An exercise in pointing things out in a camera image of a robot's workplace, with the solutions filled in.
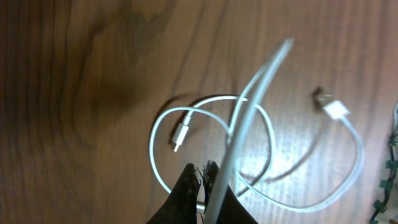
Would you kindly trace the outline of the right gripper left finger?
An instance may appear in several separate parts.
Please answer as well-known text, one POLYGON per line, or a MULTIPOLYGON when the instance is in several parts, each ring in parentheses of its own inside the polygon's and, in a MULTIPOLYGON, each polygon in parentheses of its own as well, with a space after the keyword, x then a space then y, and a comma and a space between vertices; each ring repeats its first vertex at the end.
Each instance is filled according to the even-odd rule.
POLYGON ((195 171, 196 168, 192 163, 184 167, 170 195, 147 223, 197 223, 197 196, 200 183, 195 171))

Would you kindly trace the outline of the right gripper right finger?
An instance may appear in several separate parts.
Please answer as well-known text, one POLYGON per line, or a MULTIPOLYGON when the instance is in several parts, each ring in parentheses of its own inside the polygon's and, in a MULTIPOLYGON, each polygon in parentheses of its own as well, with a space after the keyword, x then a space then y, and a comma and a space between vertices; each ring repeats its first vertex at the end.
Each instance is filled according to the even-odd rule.
MULTIPOLYGON (((211 192, 218 174, 219 167, 215 161, 208 161, 203 168, 203 186, 205 191, 205 211, 206 216, 208 203, 211 198, 211 192)), ((226 195, 223 199, 220 213, 218 215, 217 224, 257 224, 257 221, 249 214, 249 212, 241 205, 234 195, 230 187, 228 187, 226 195)))

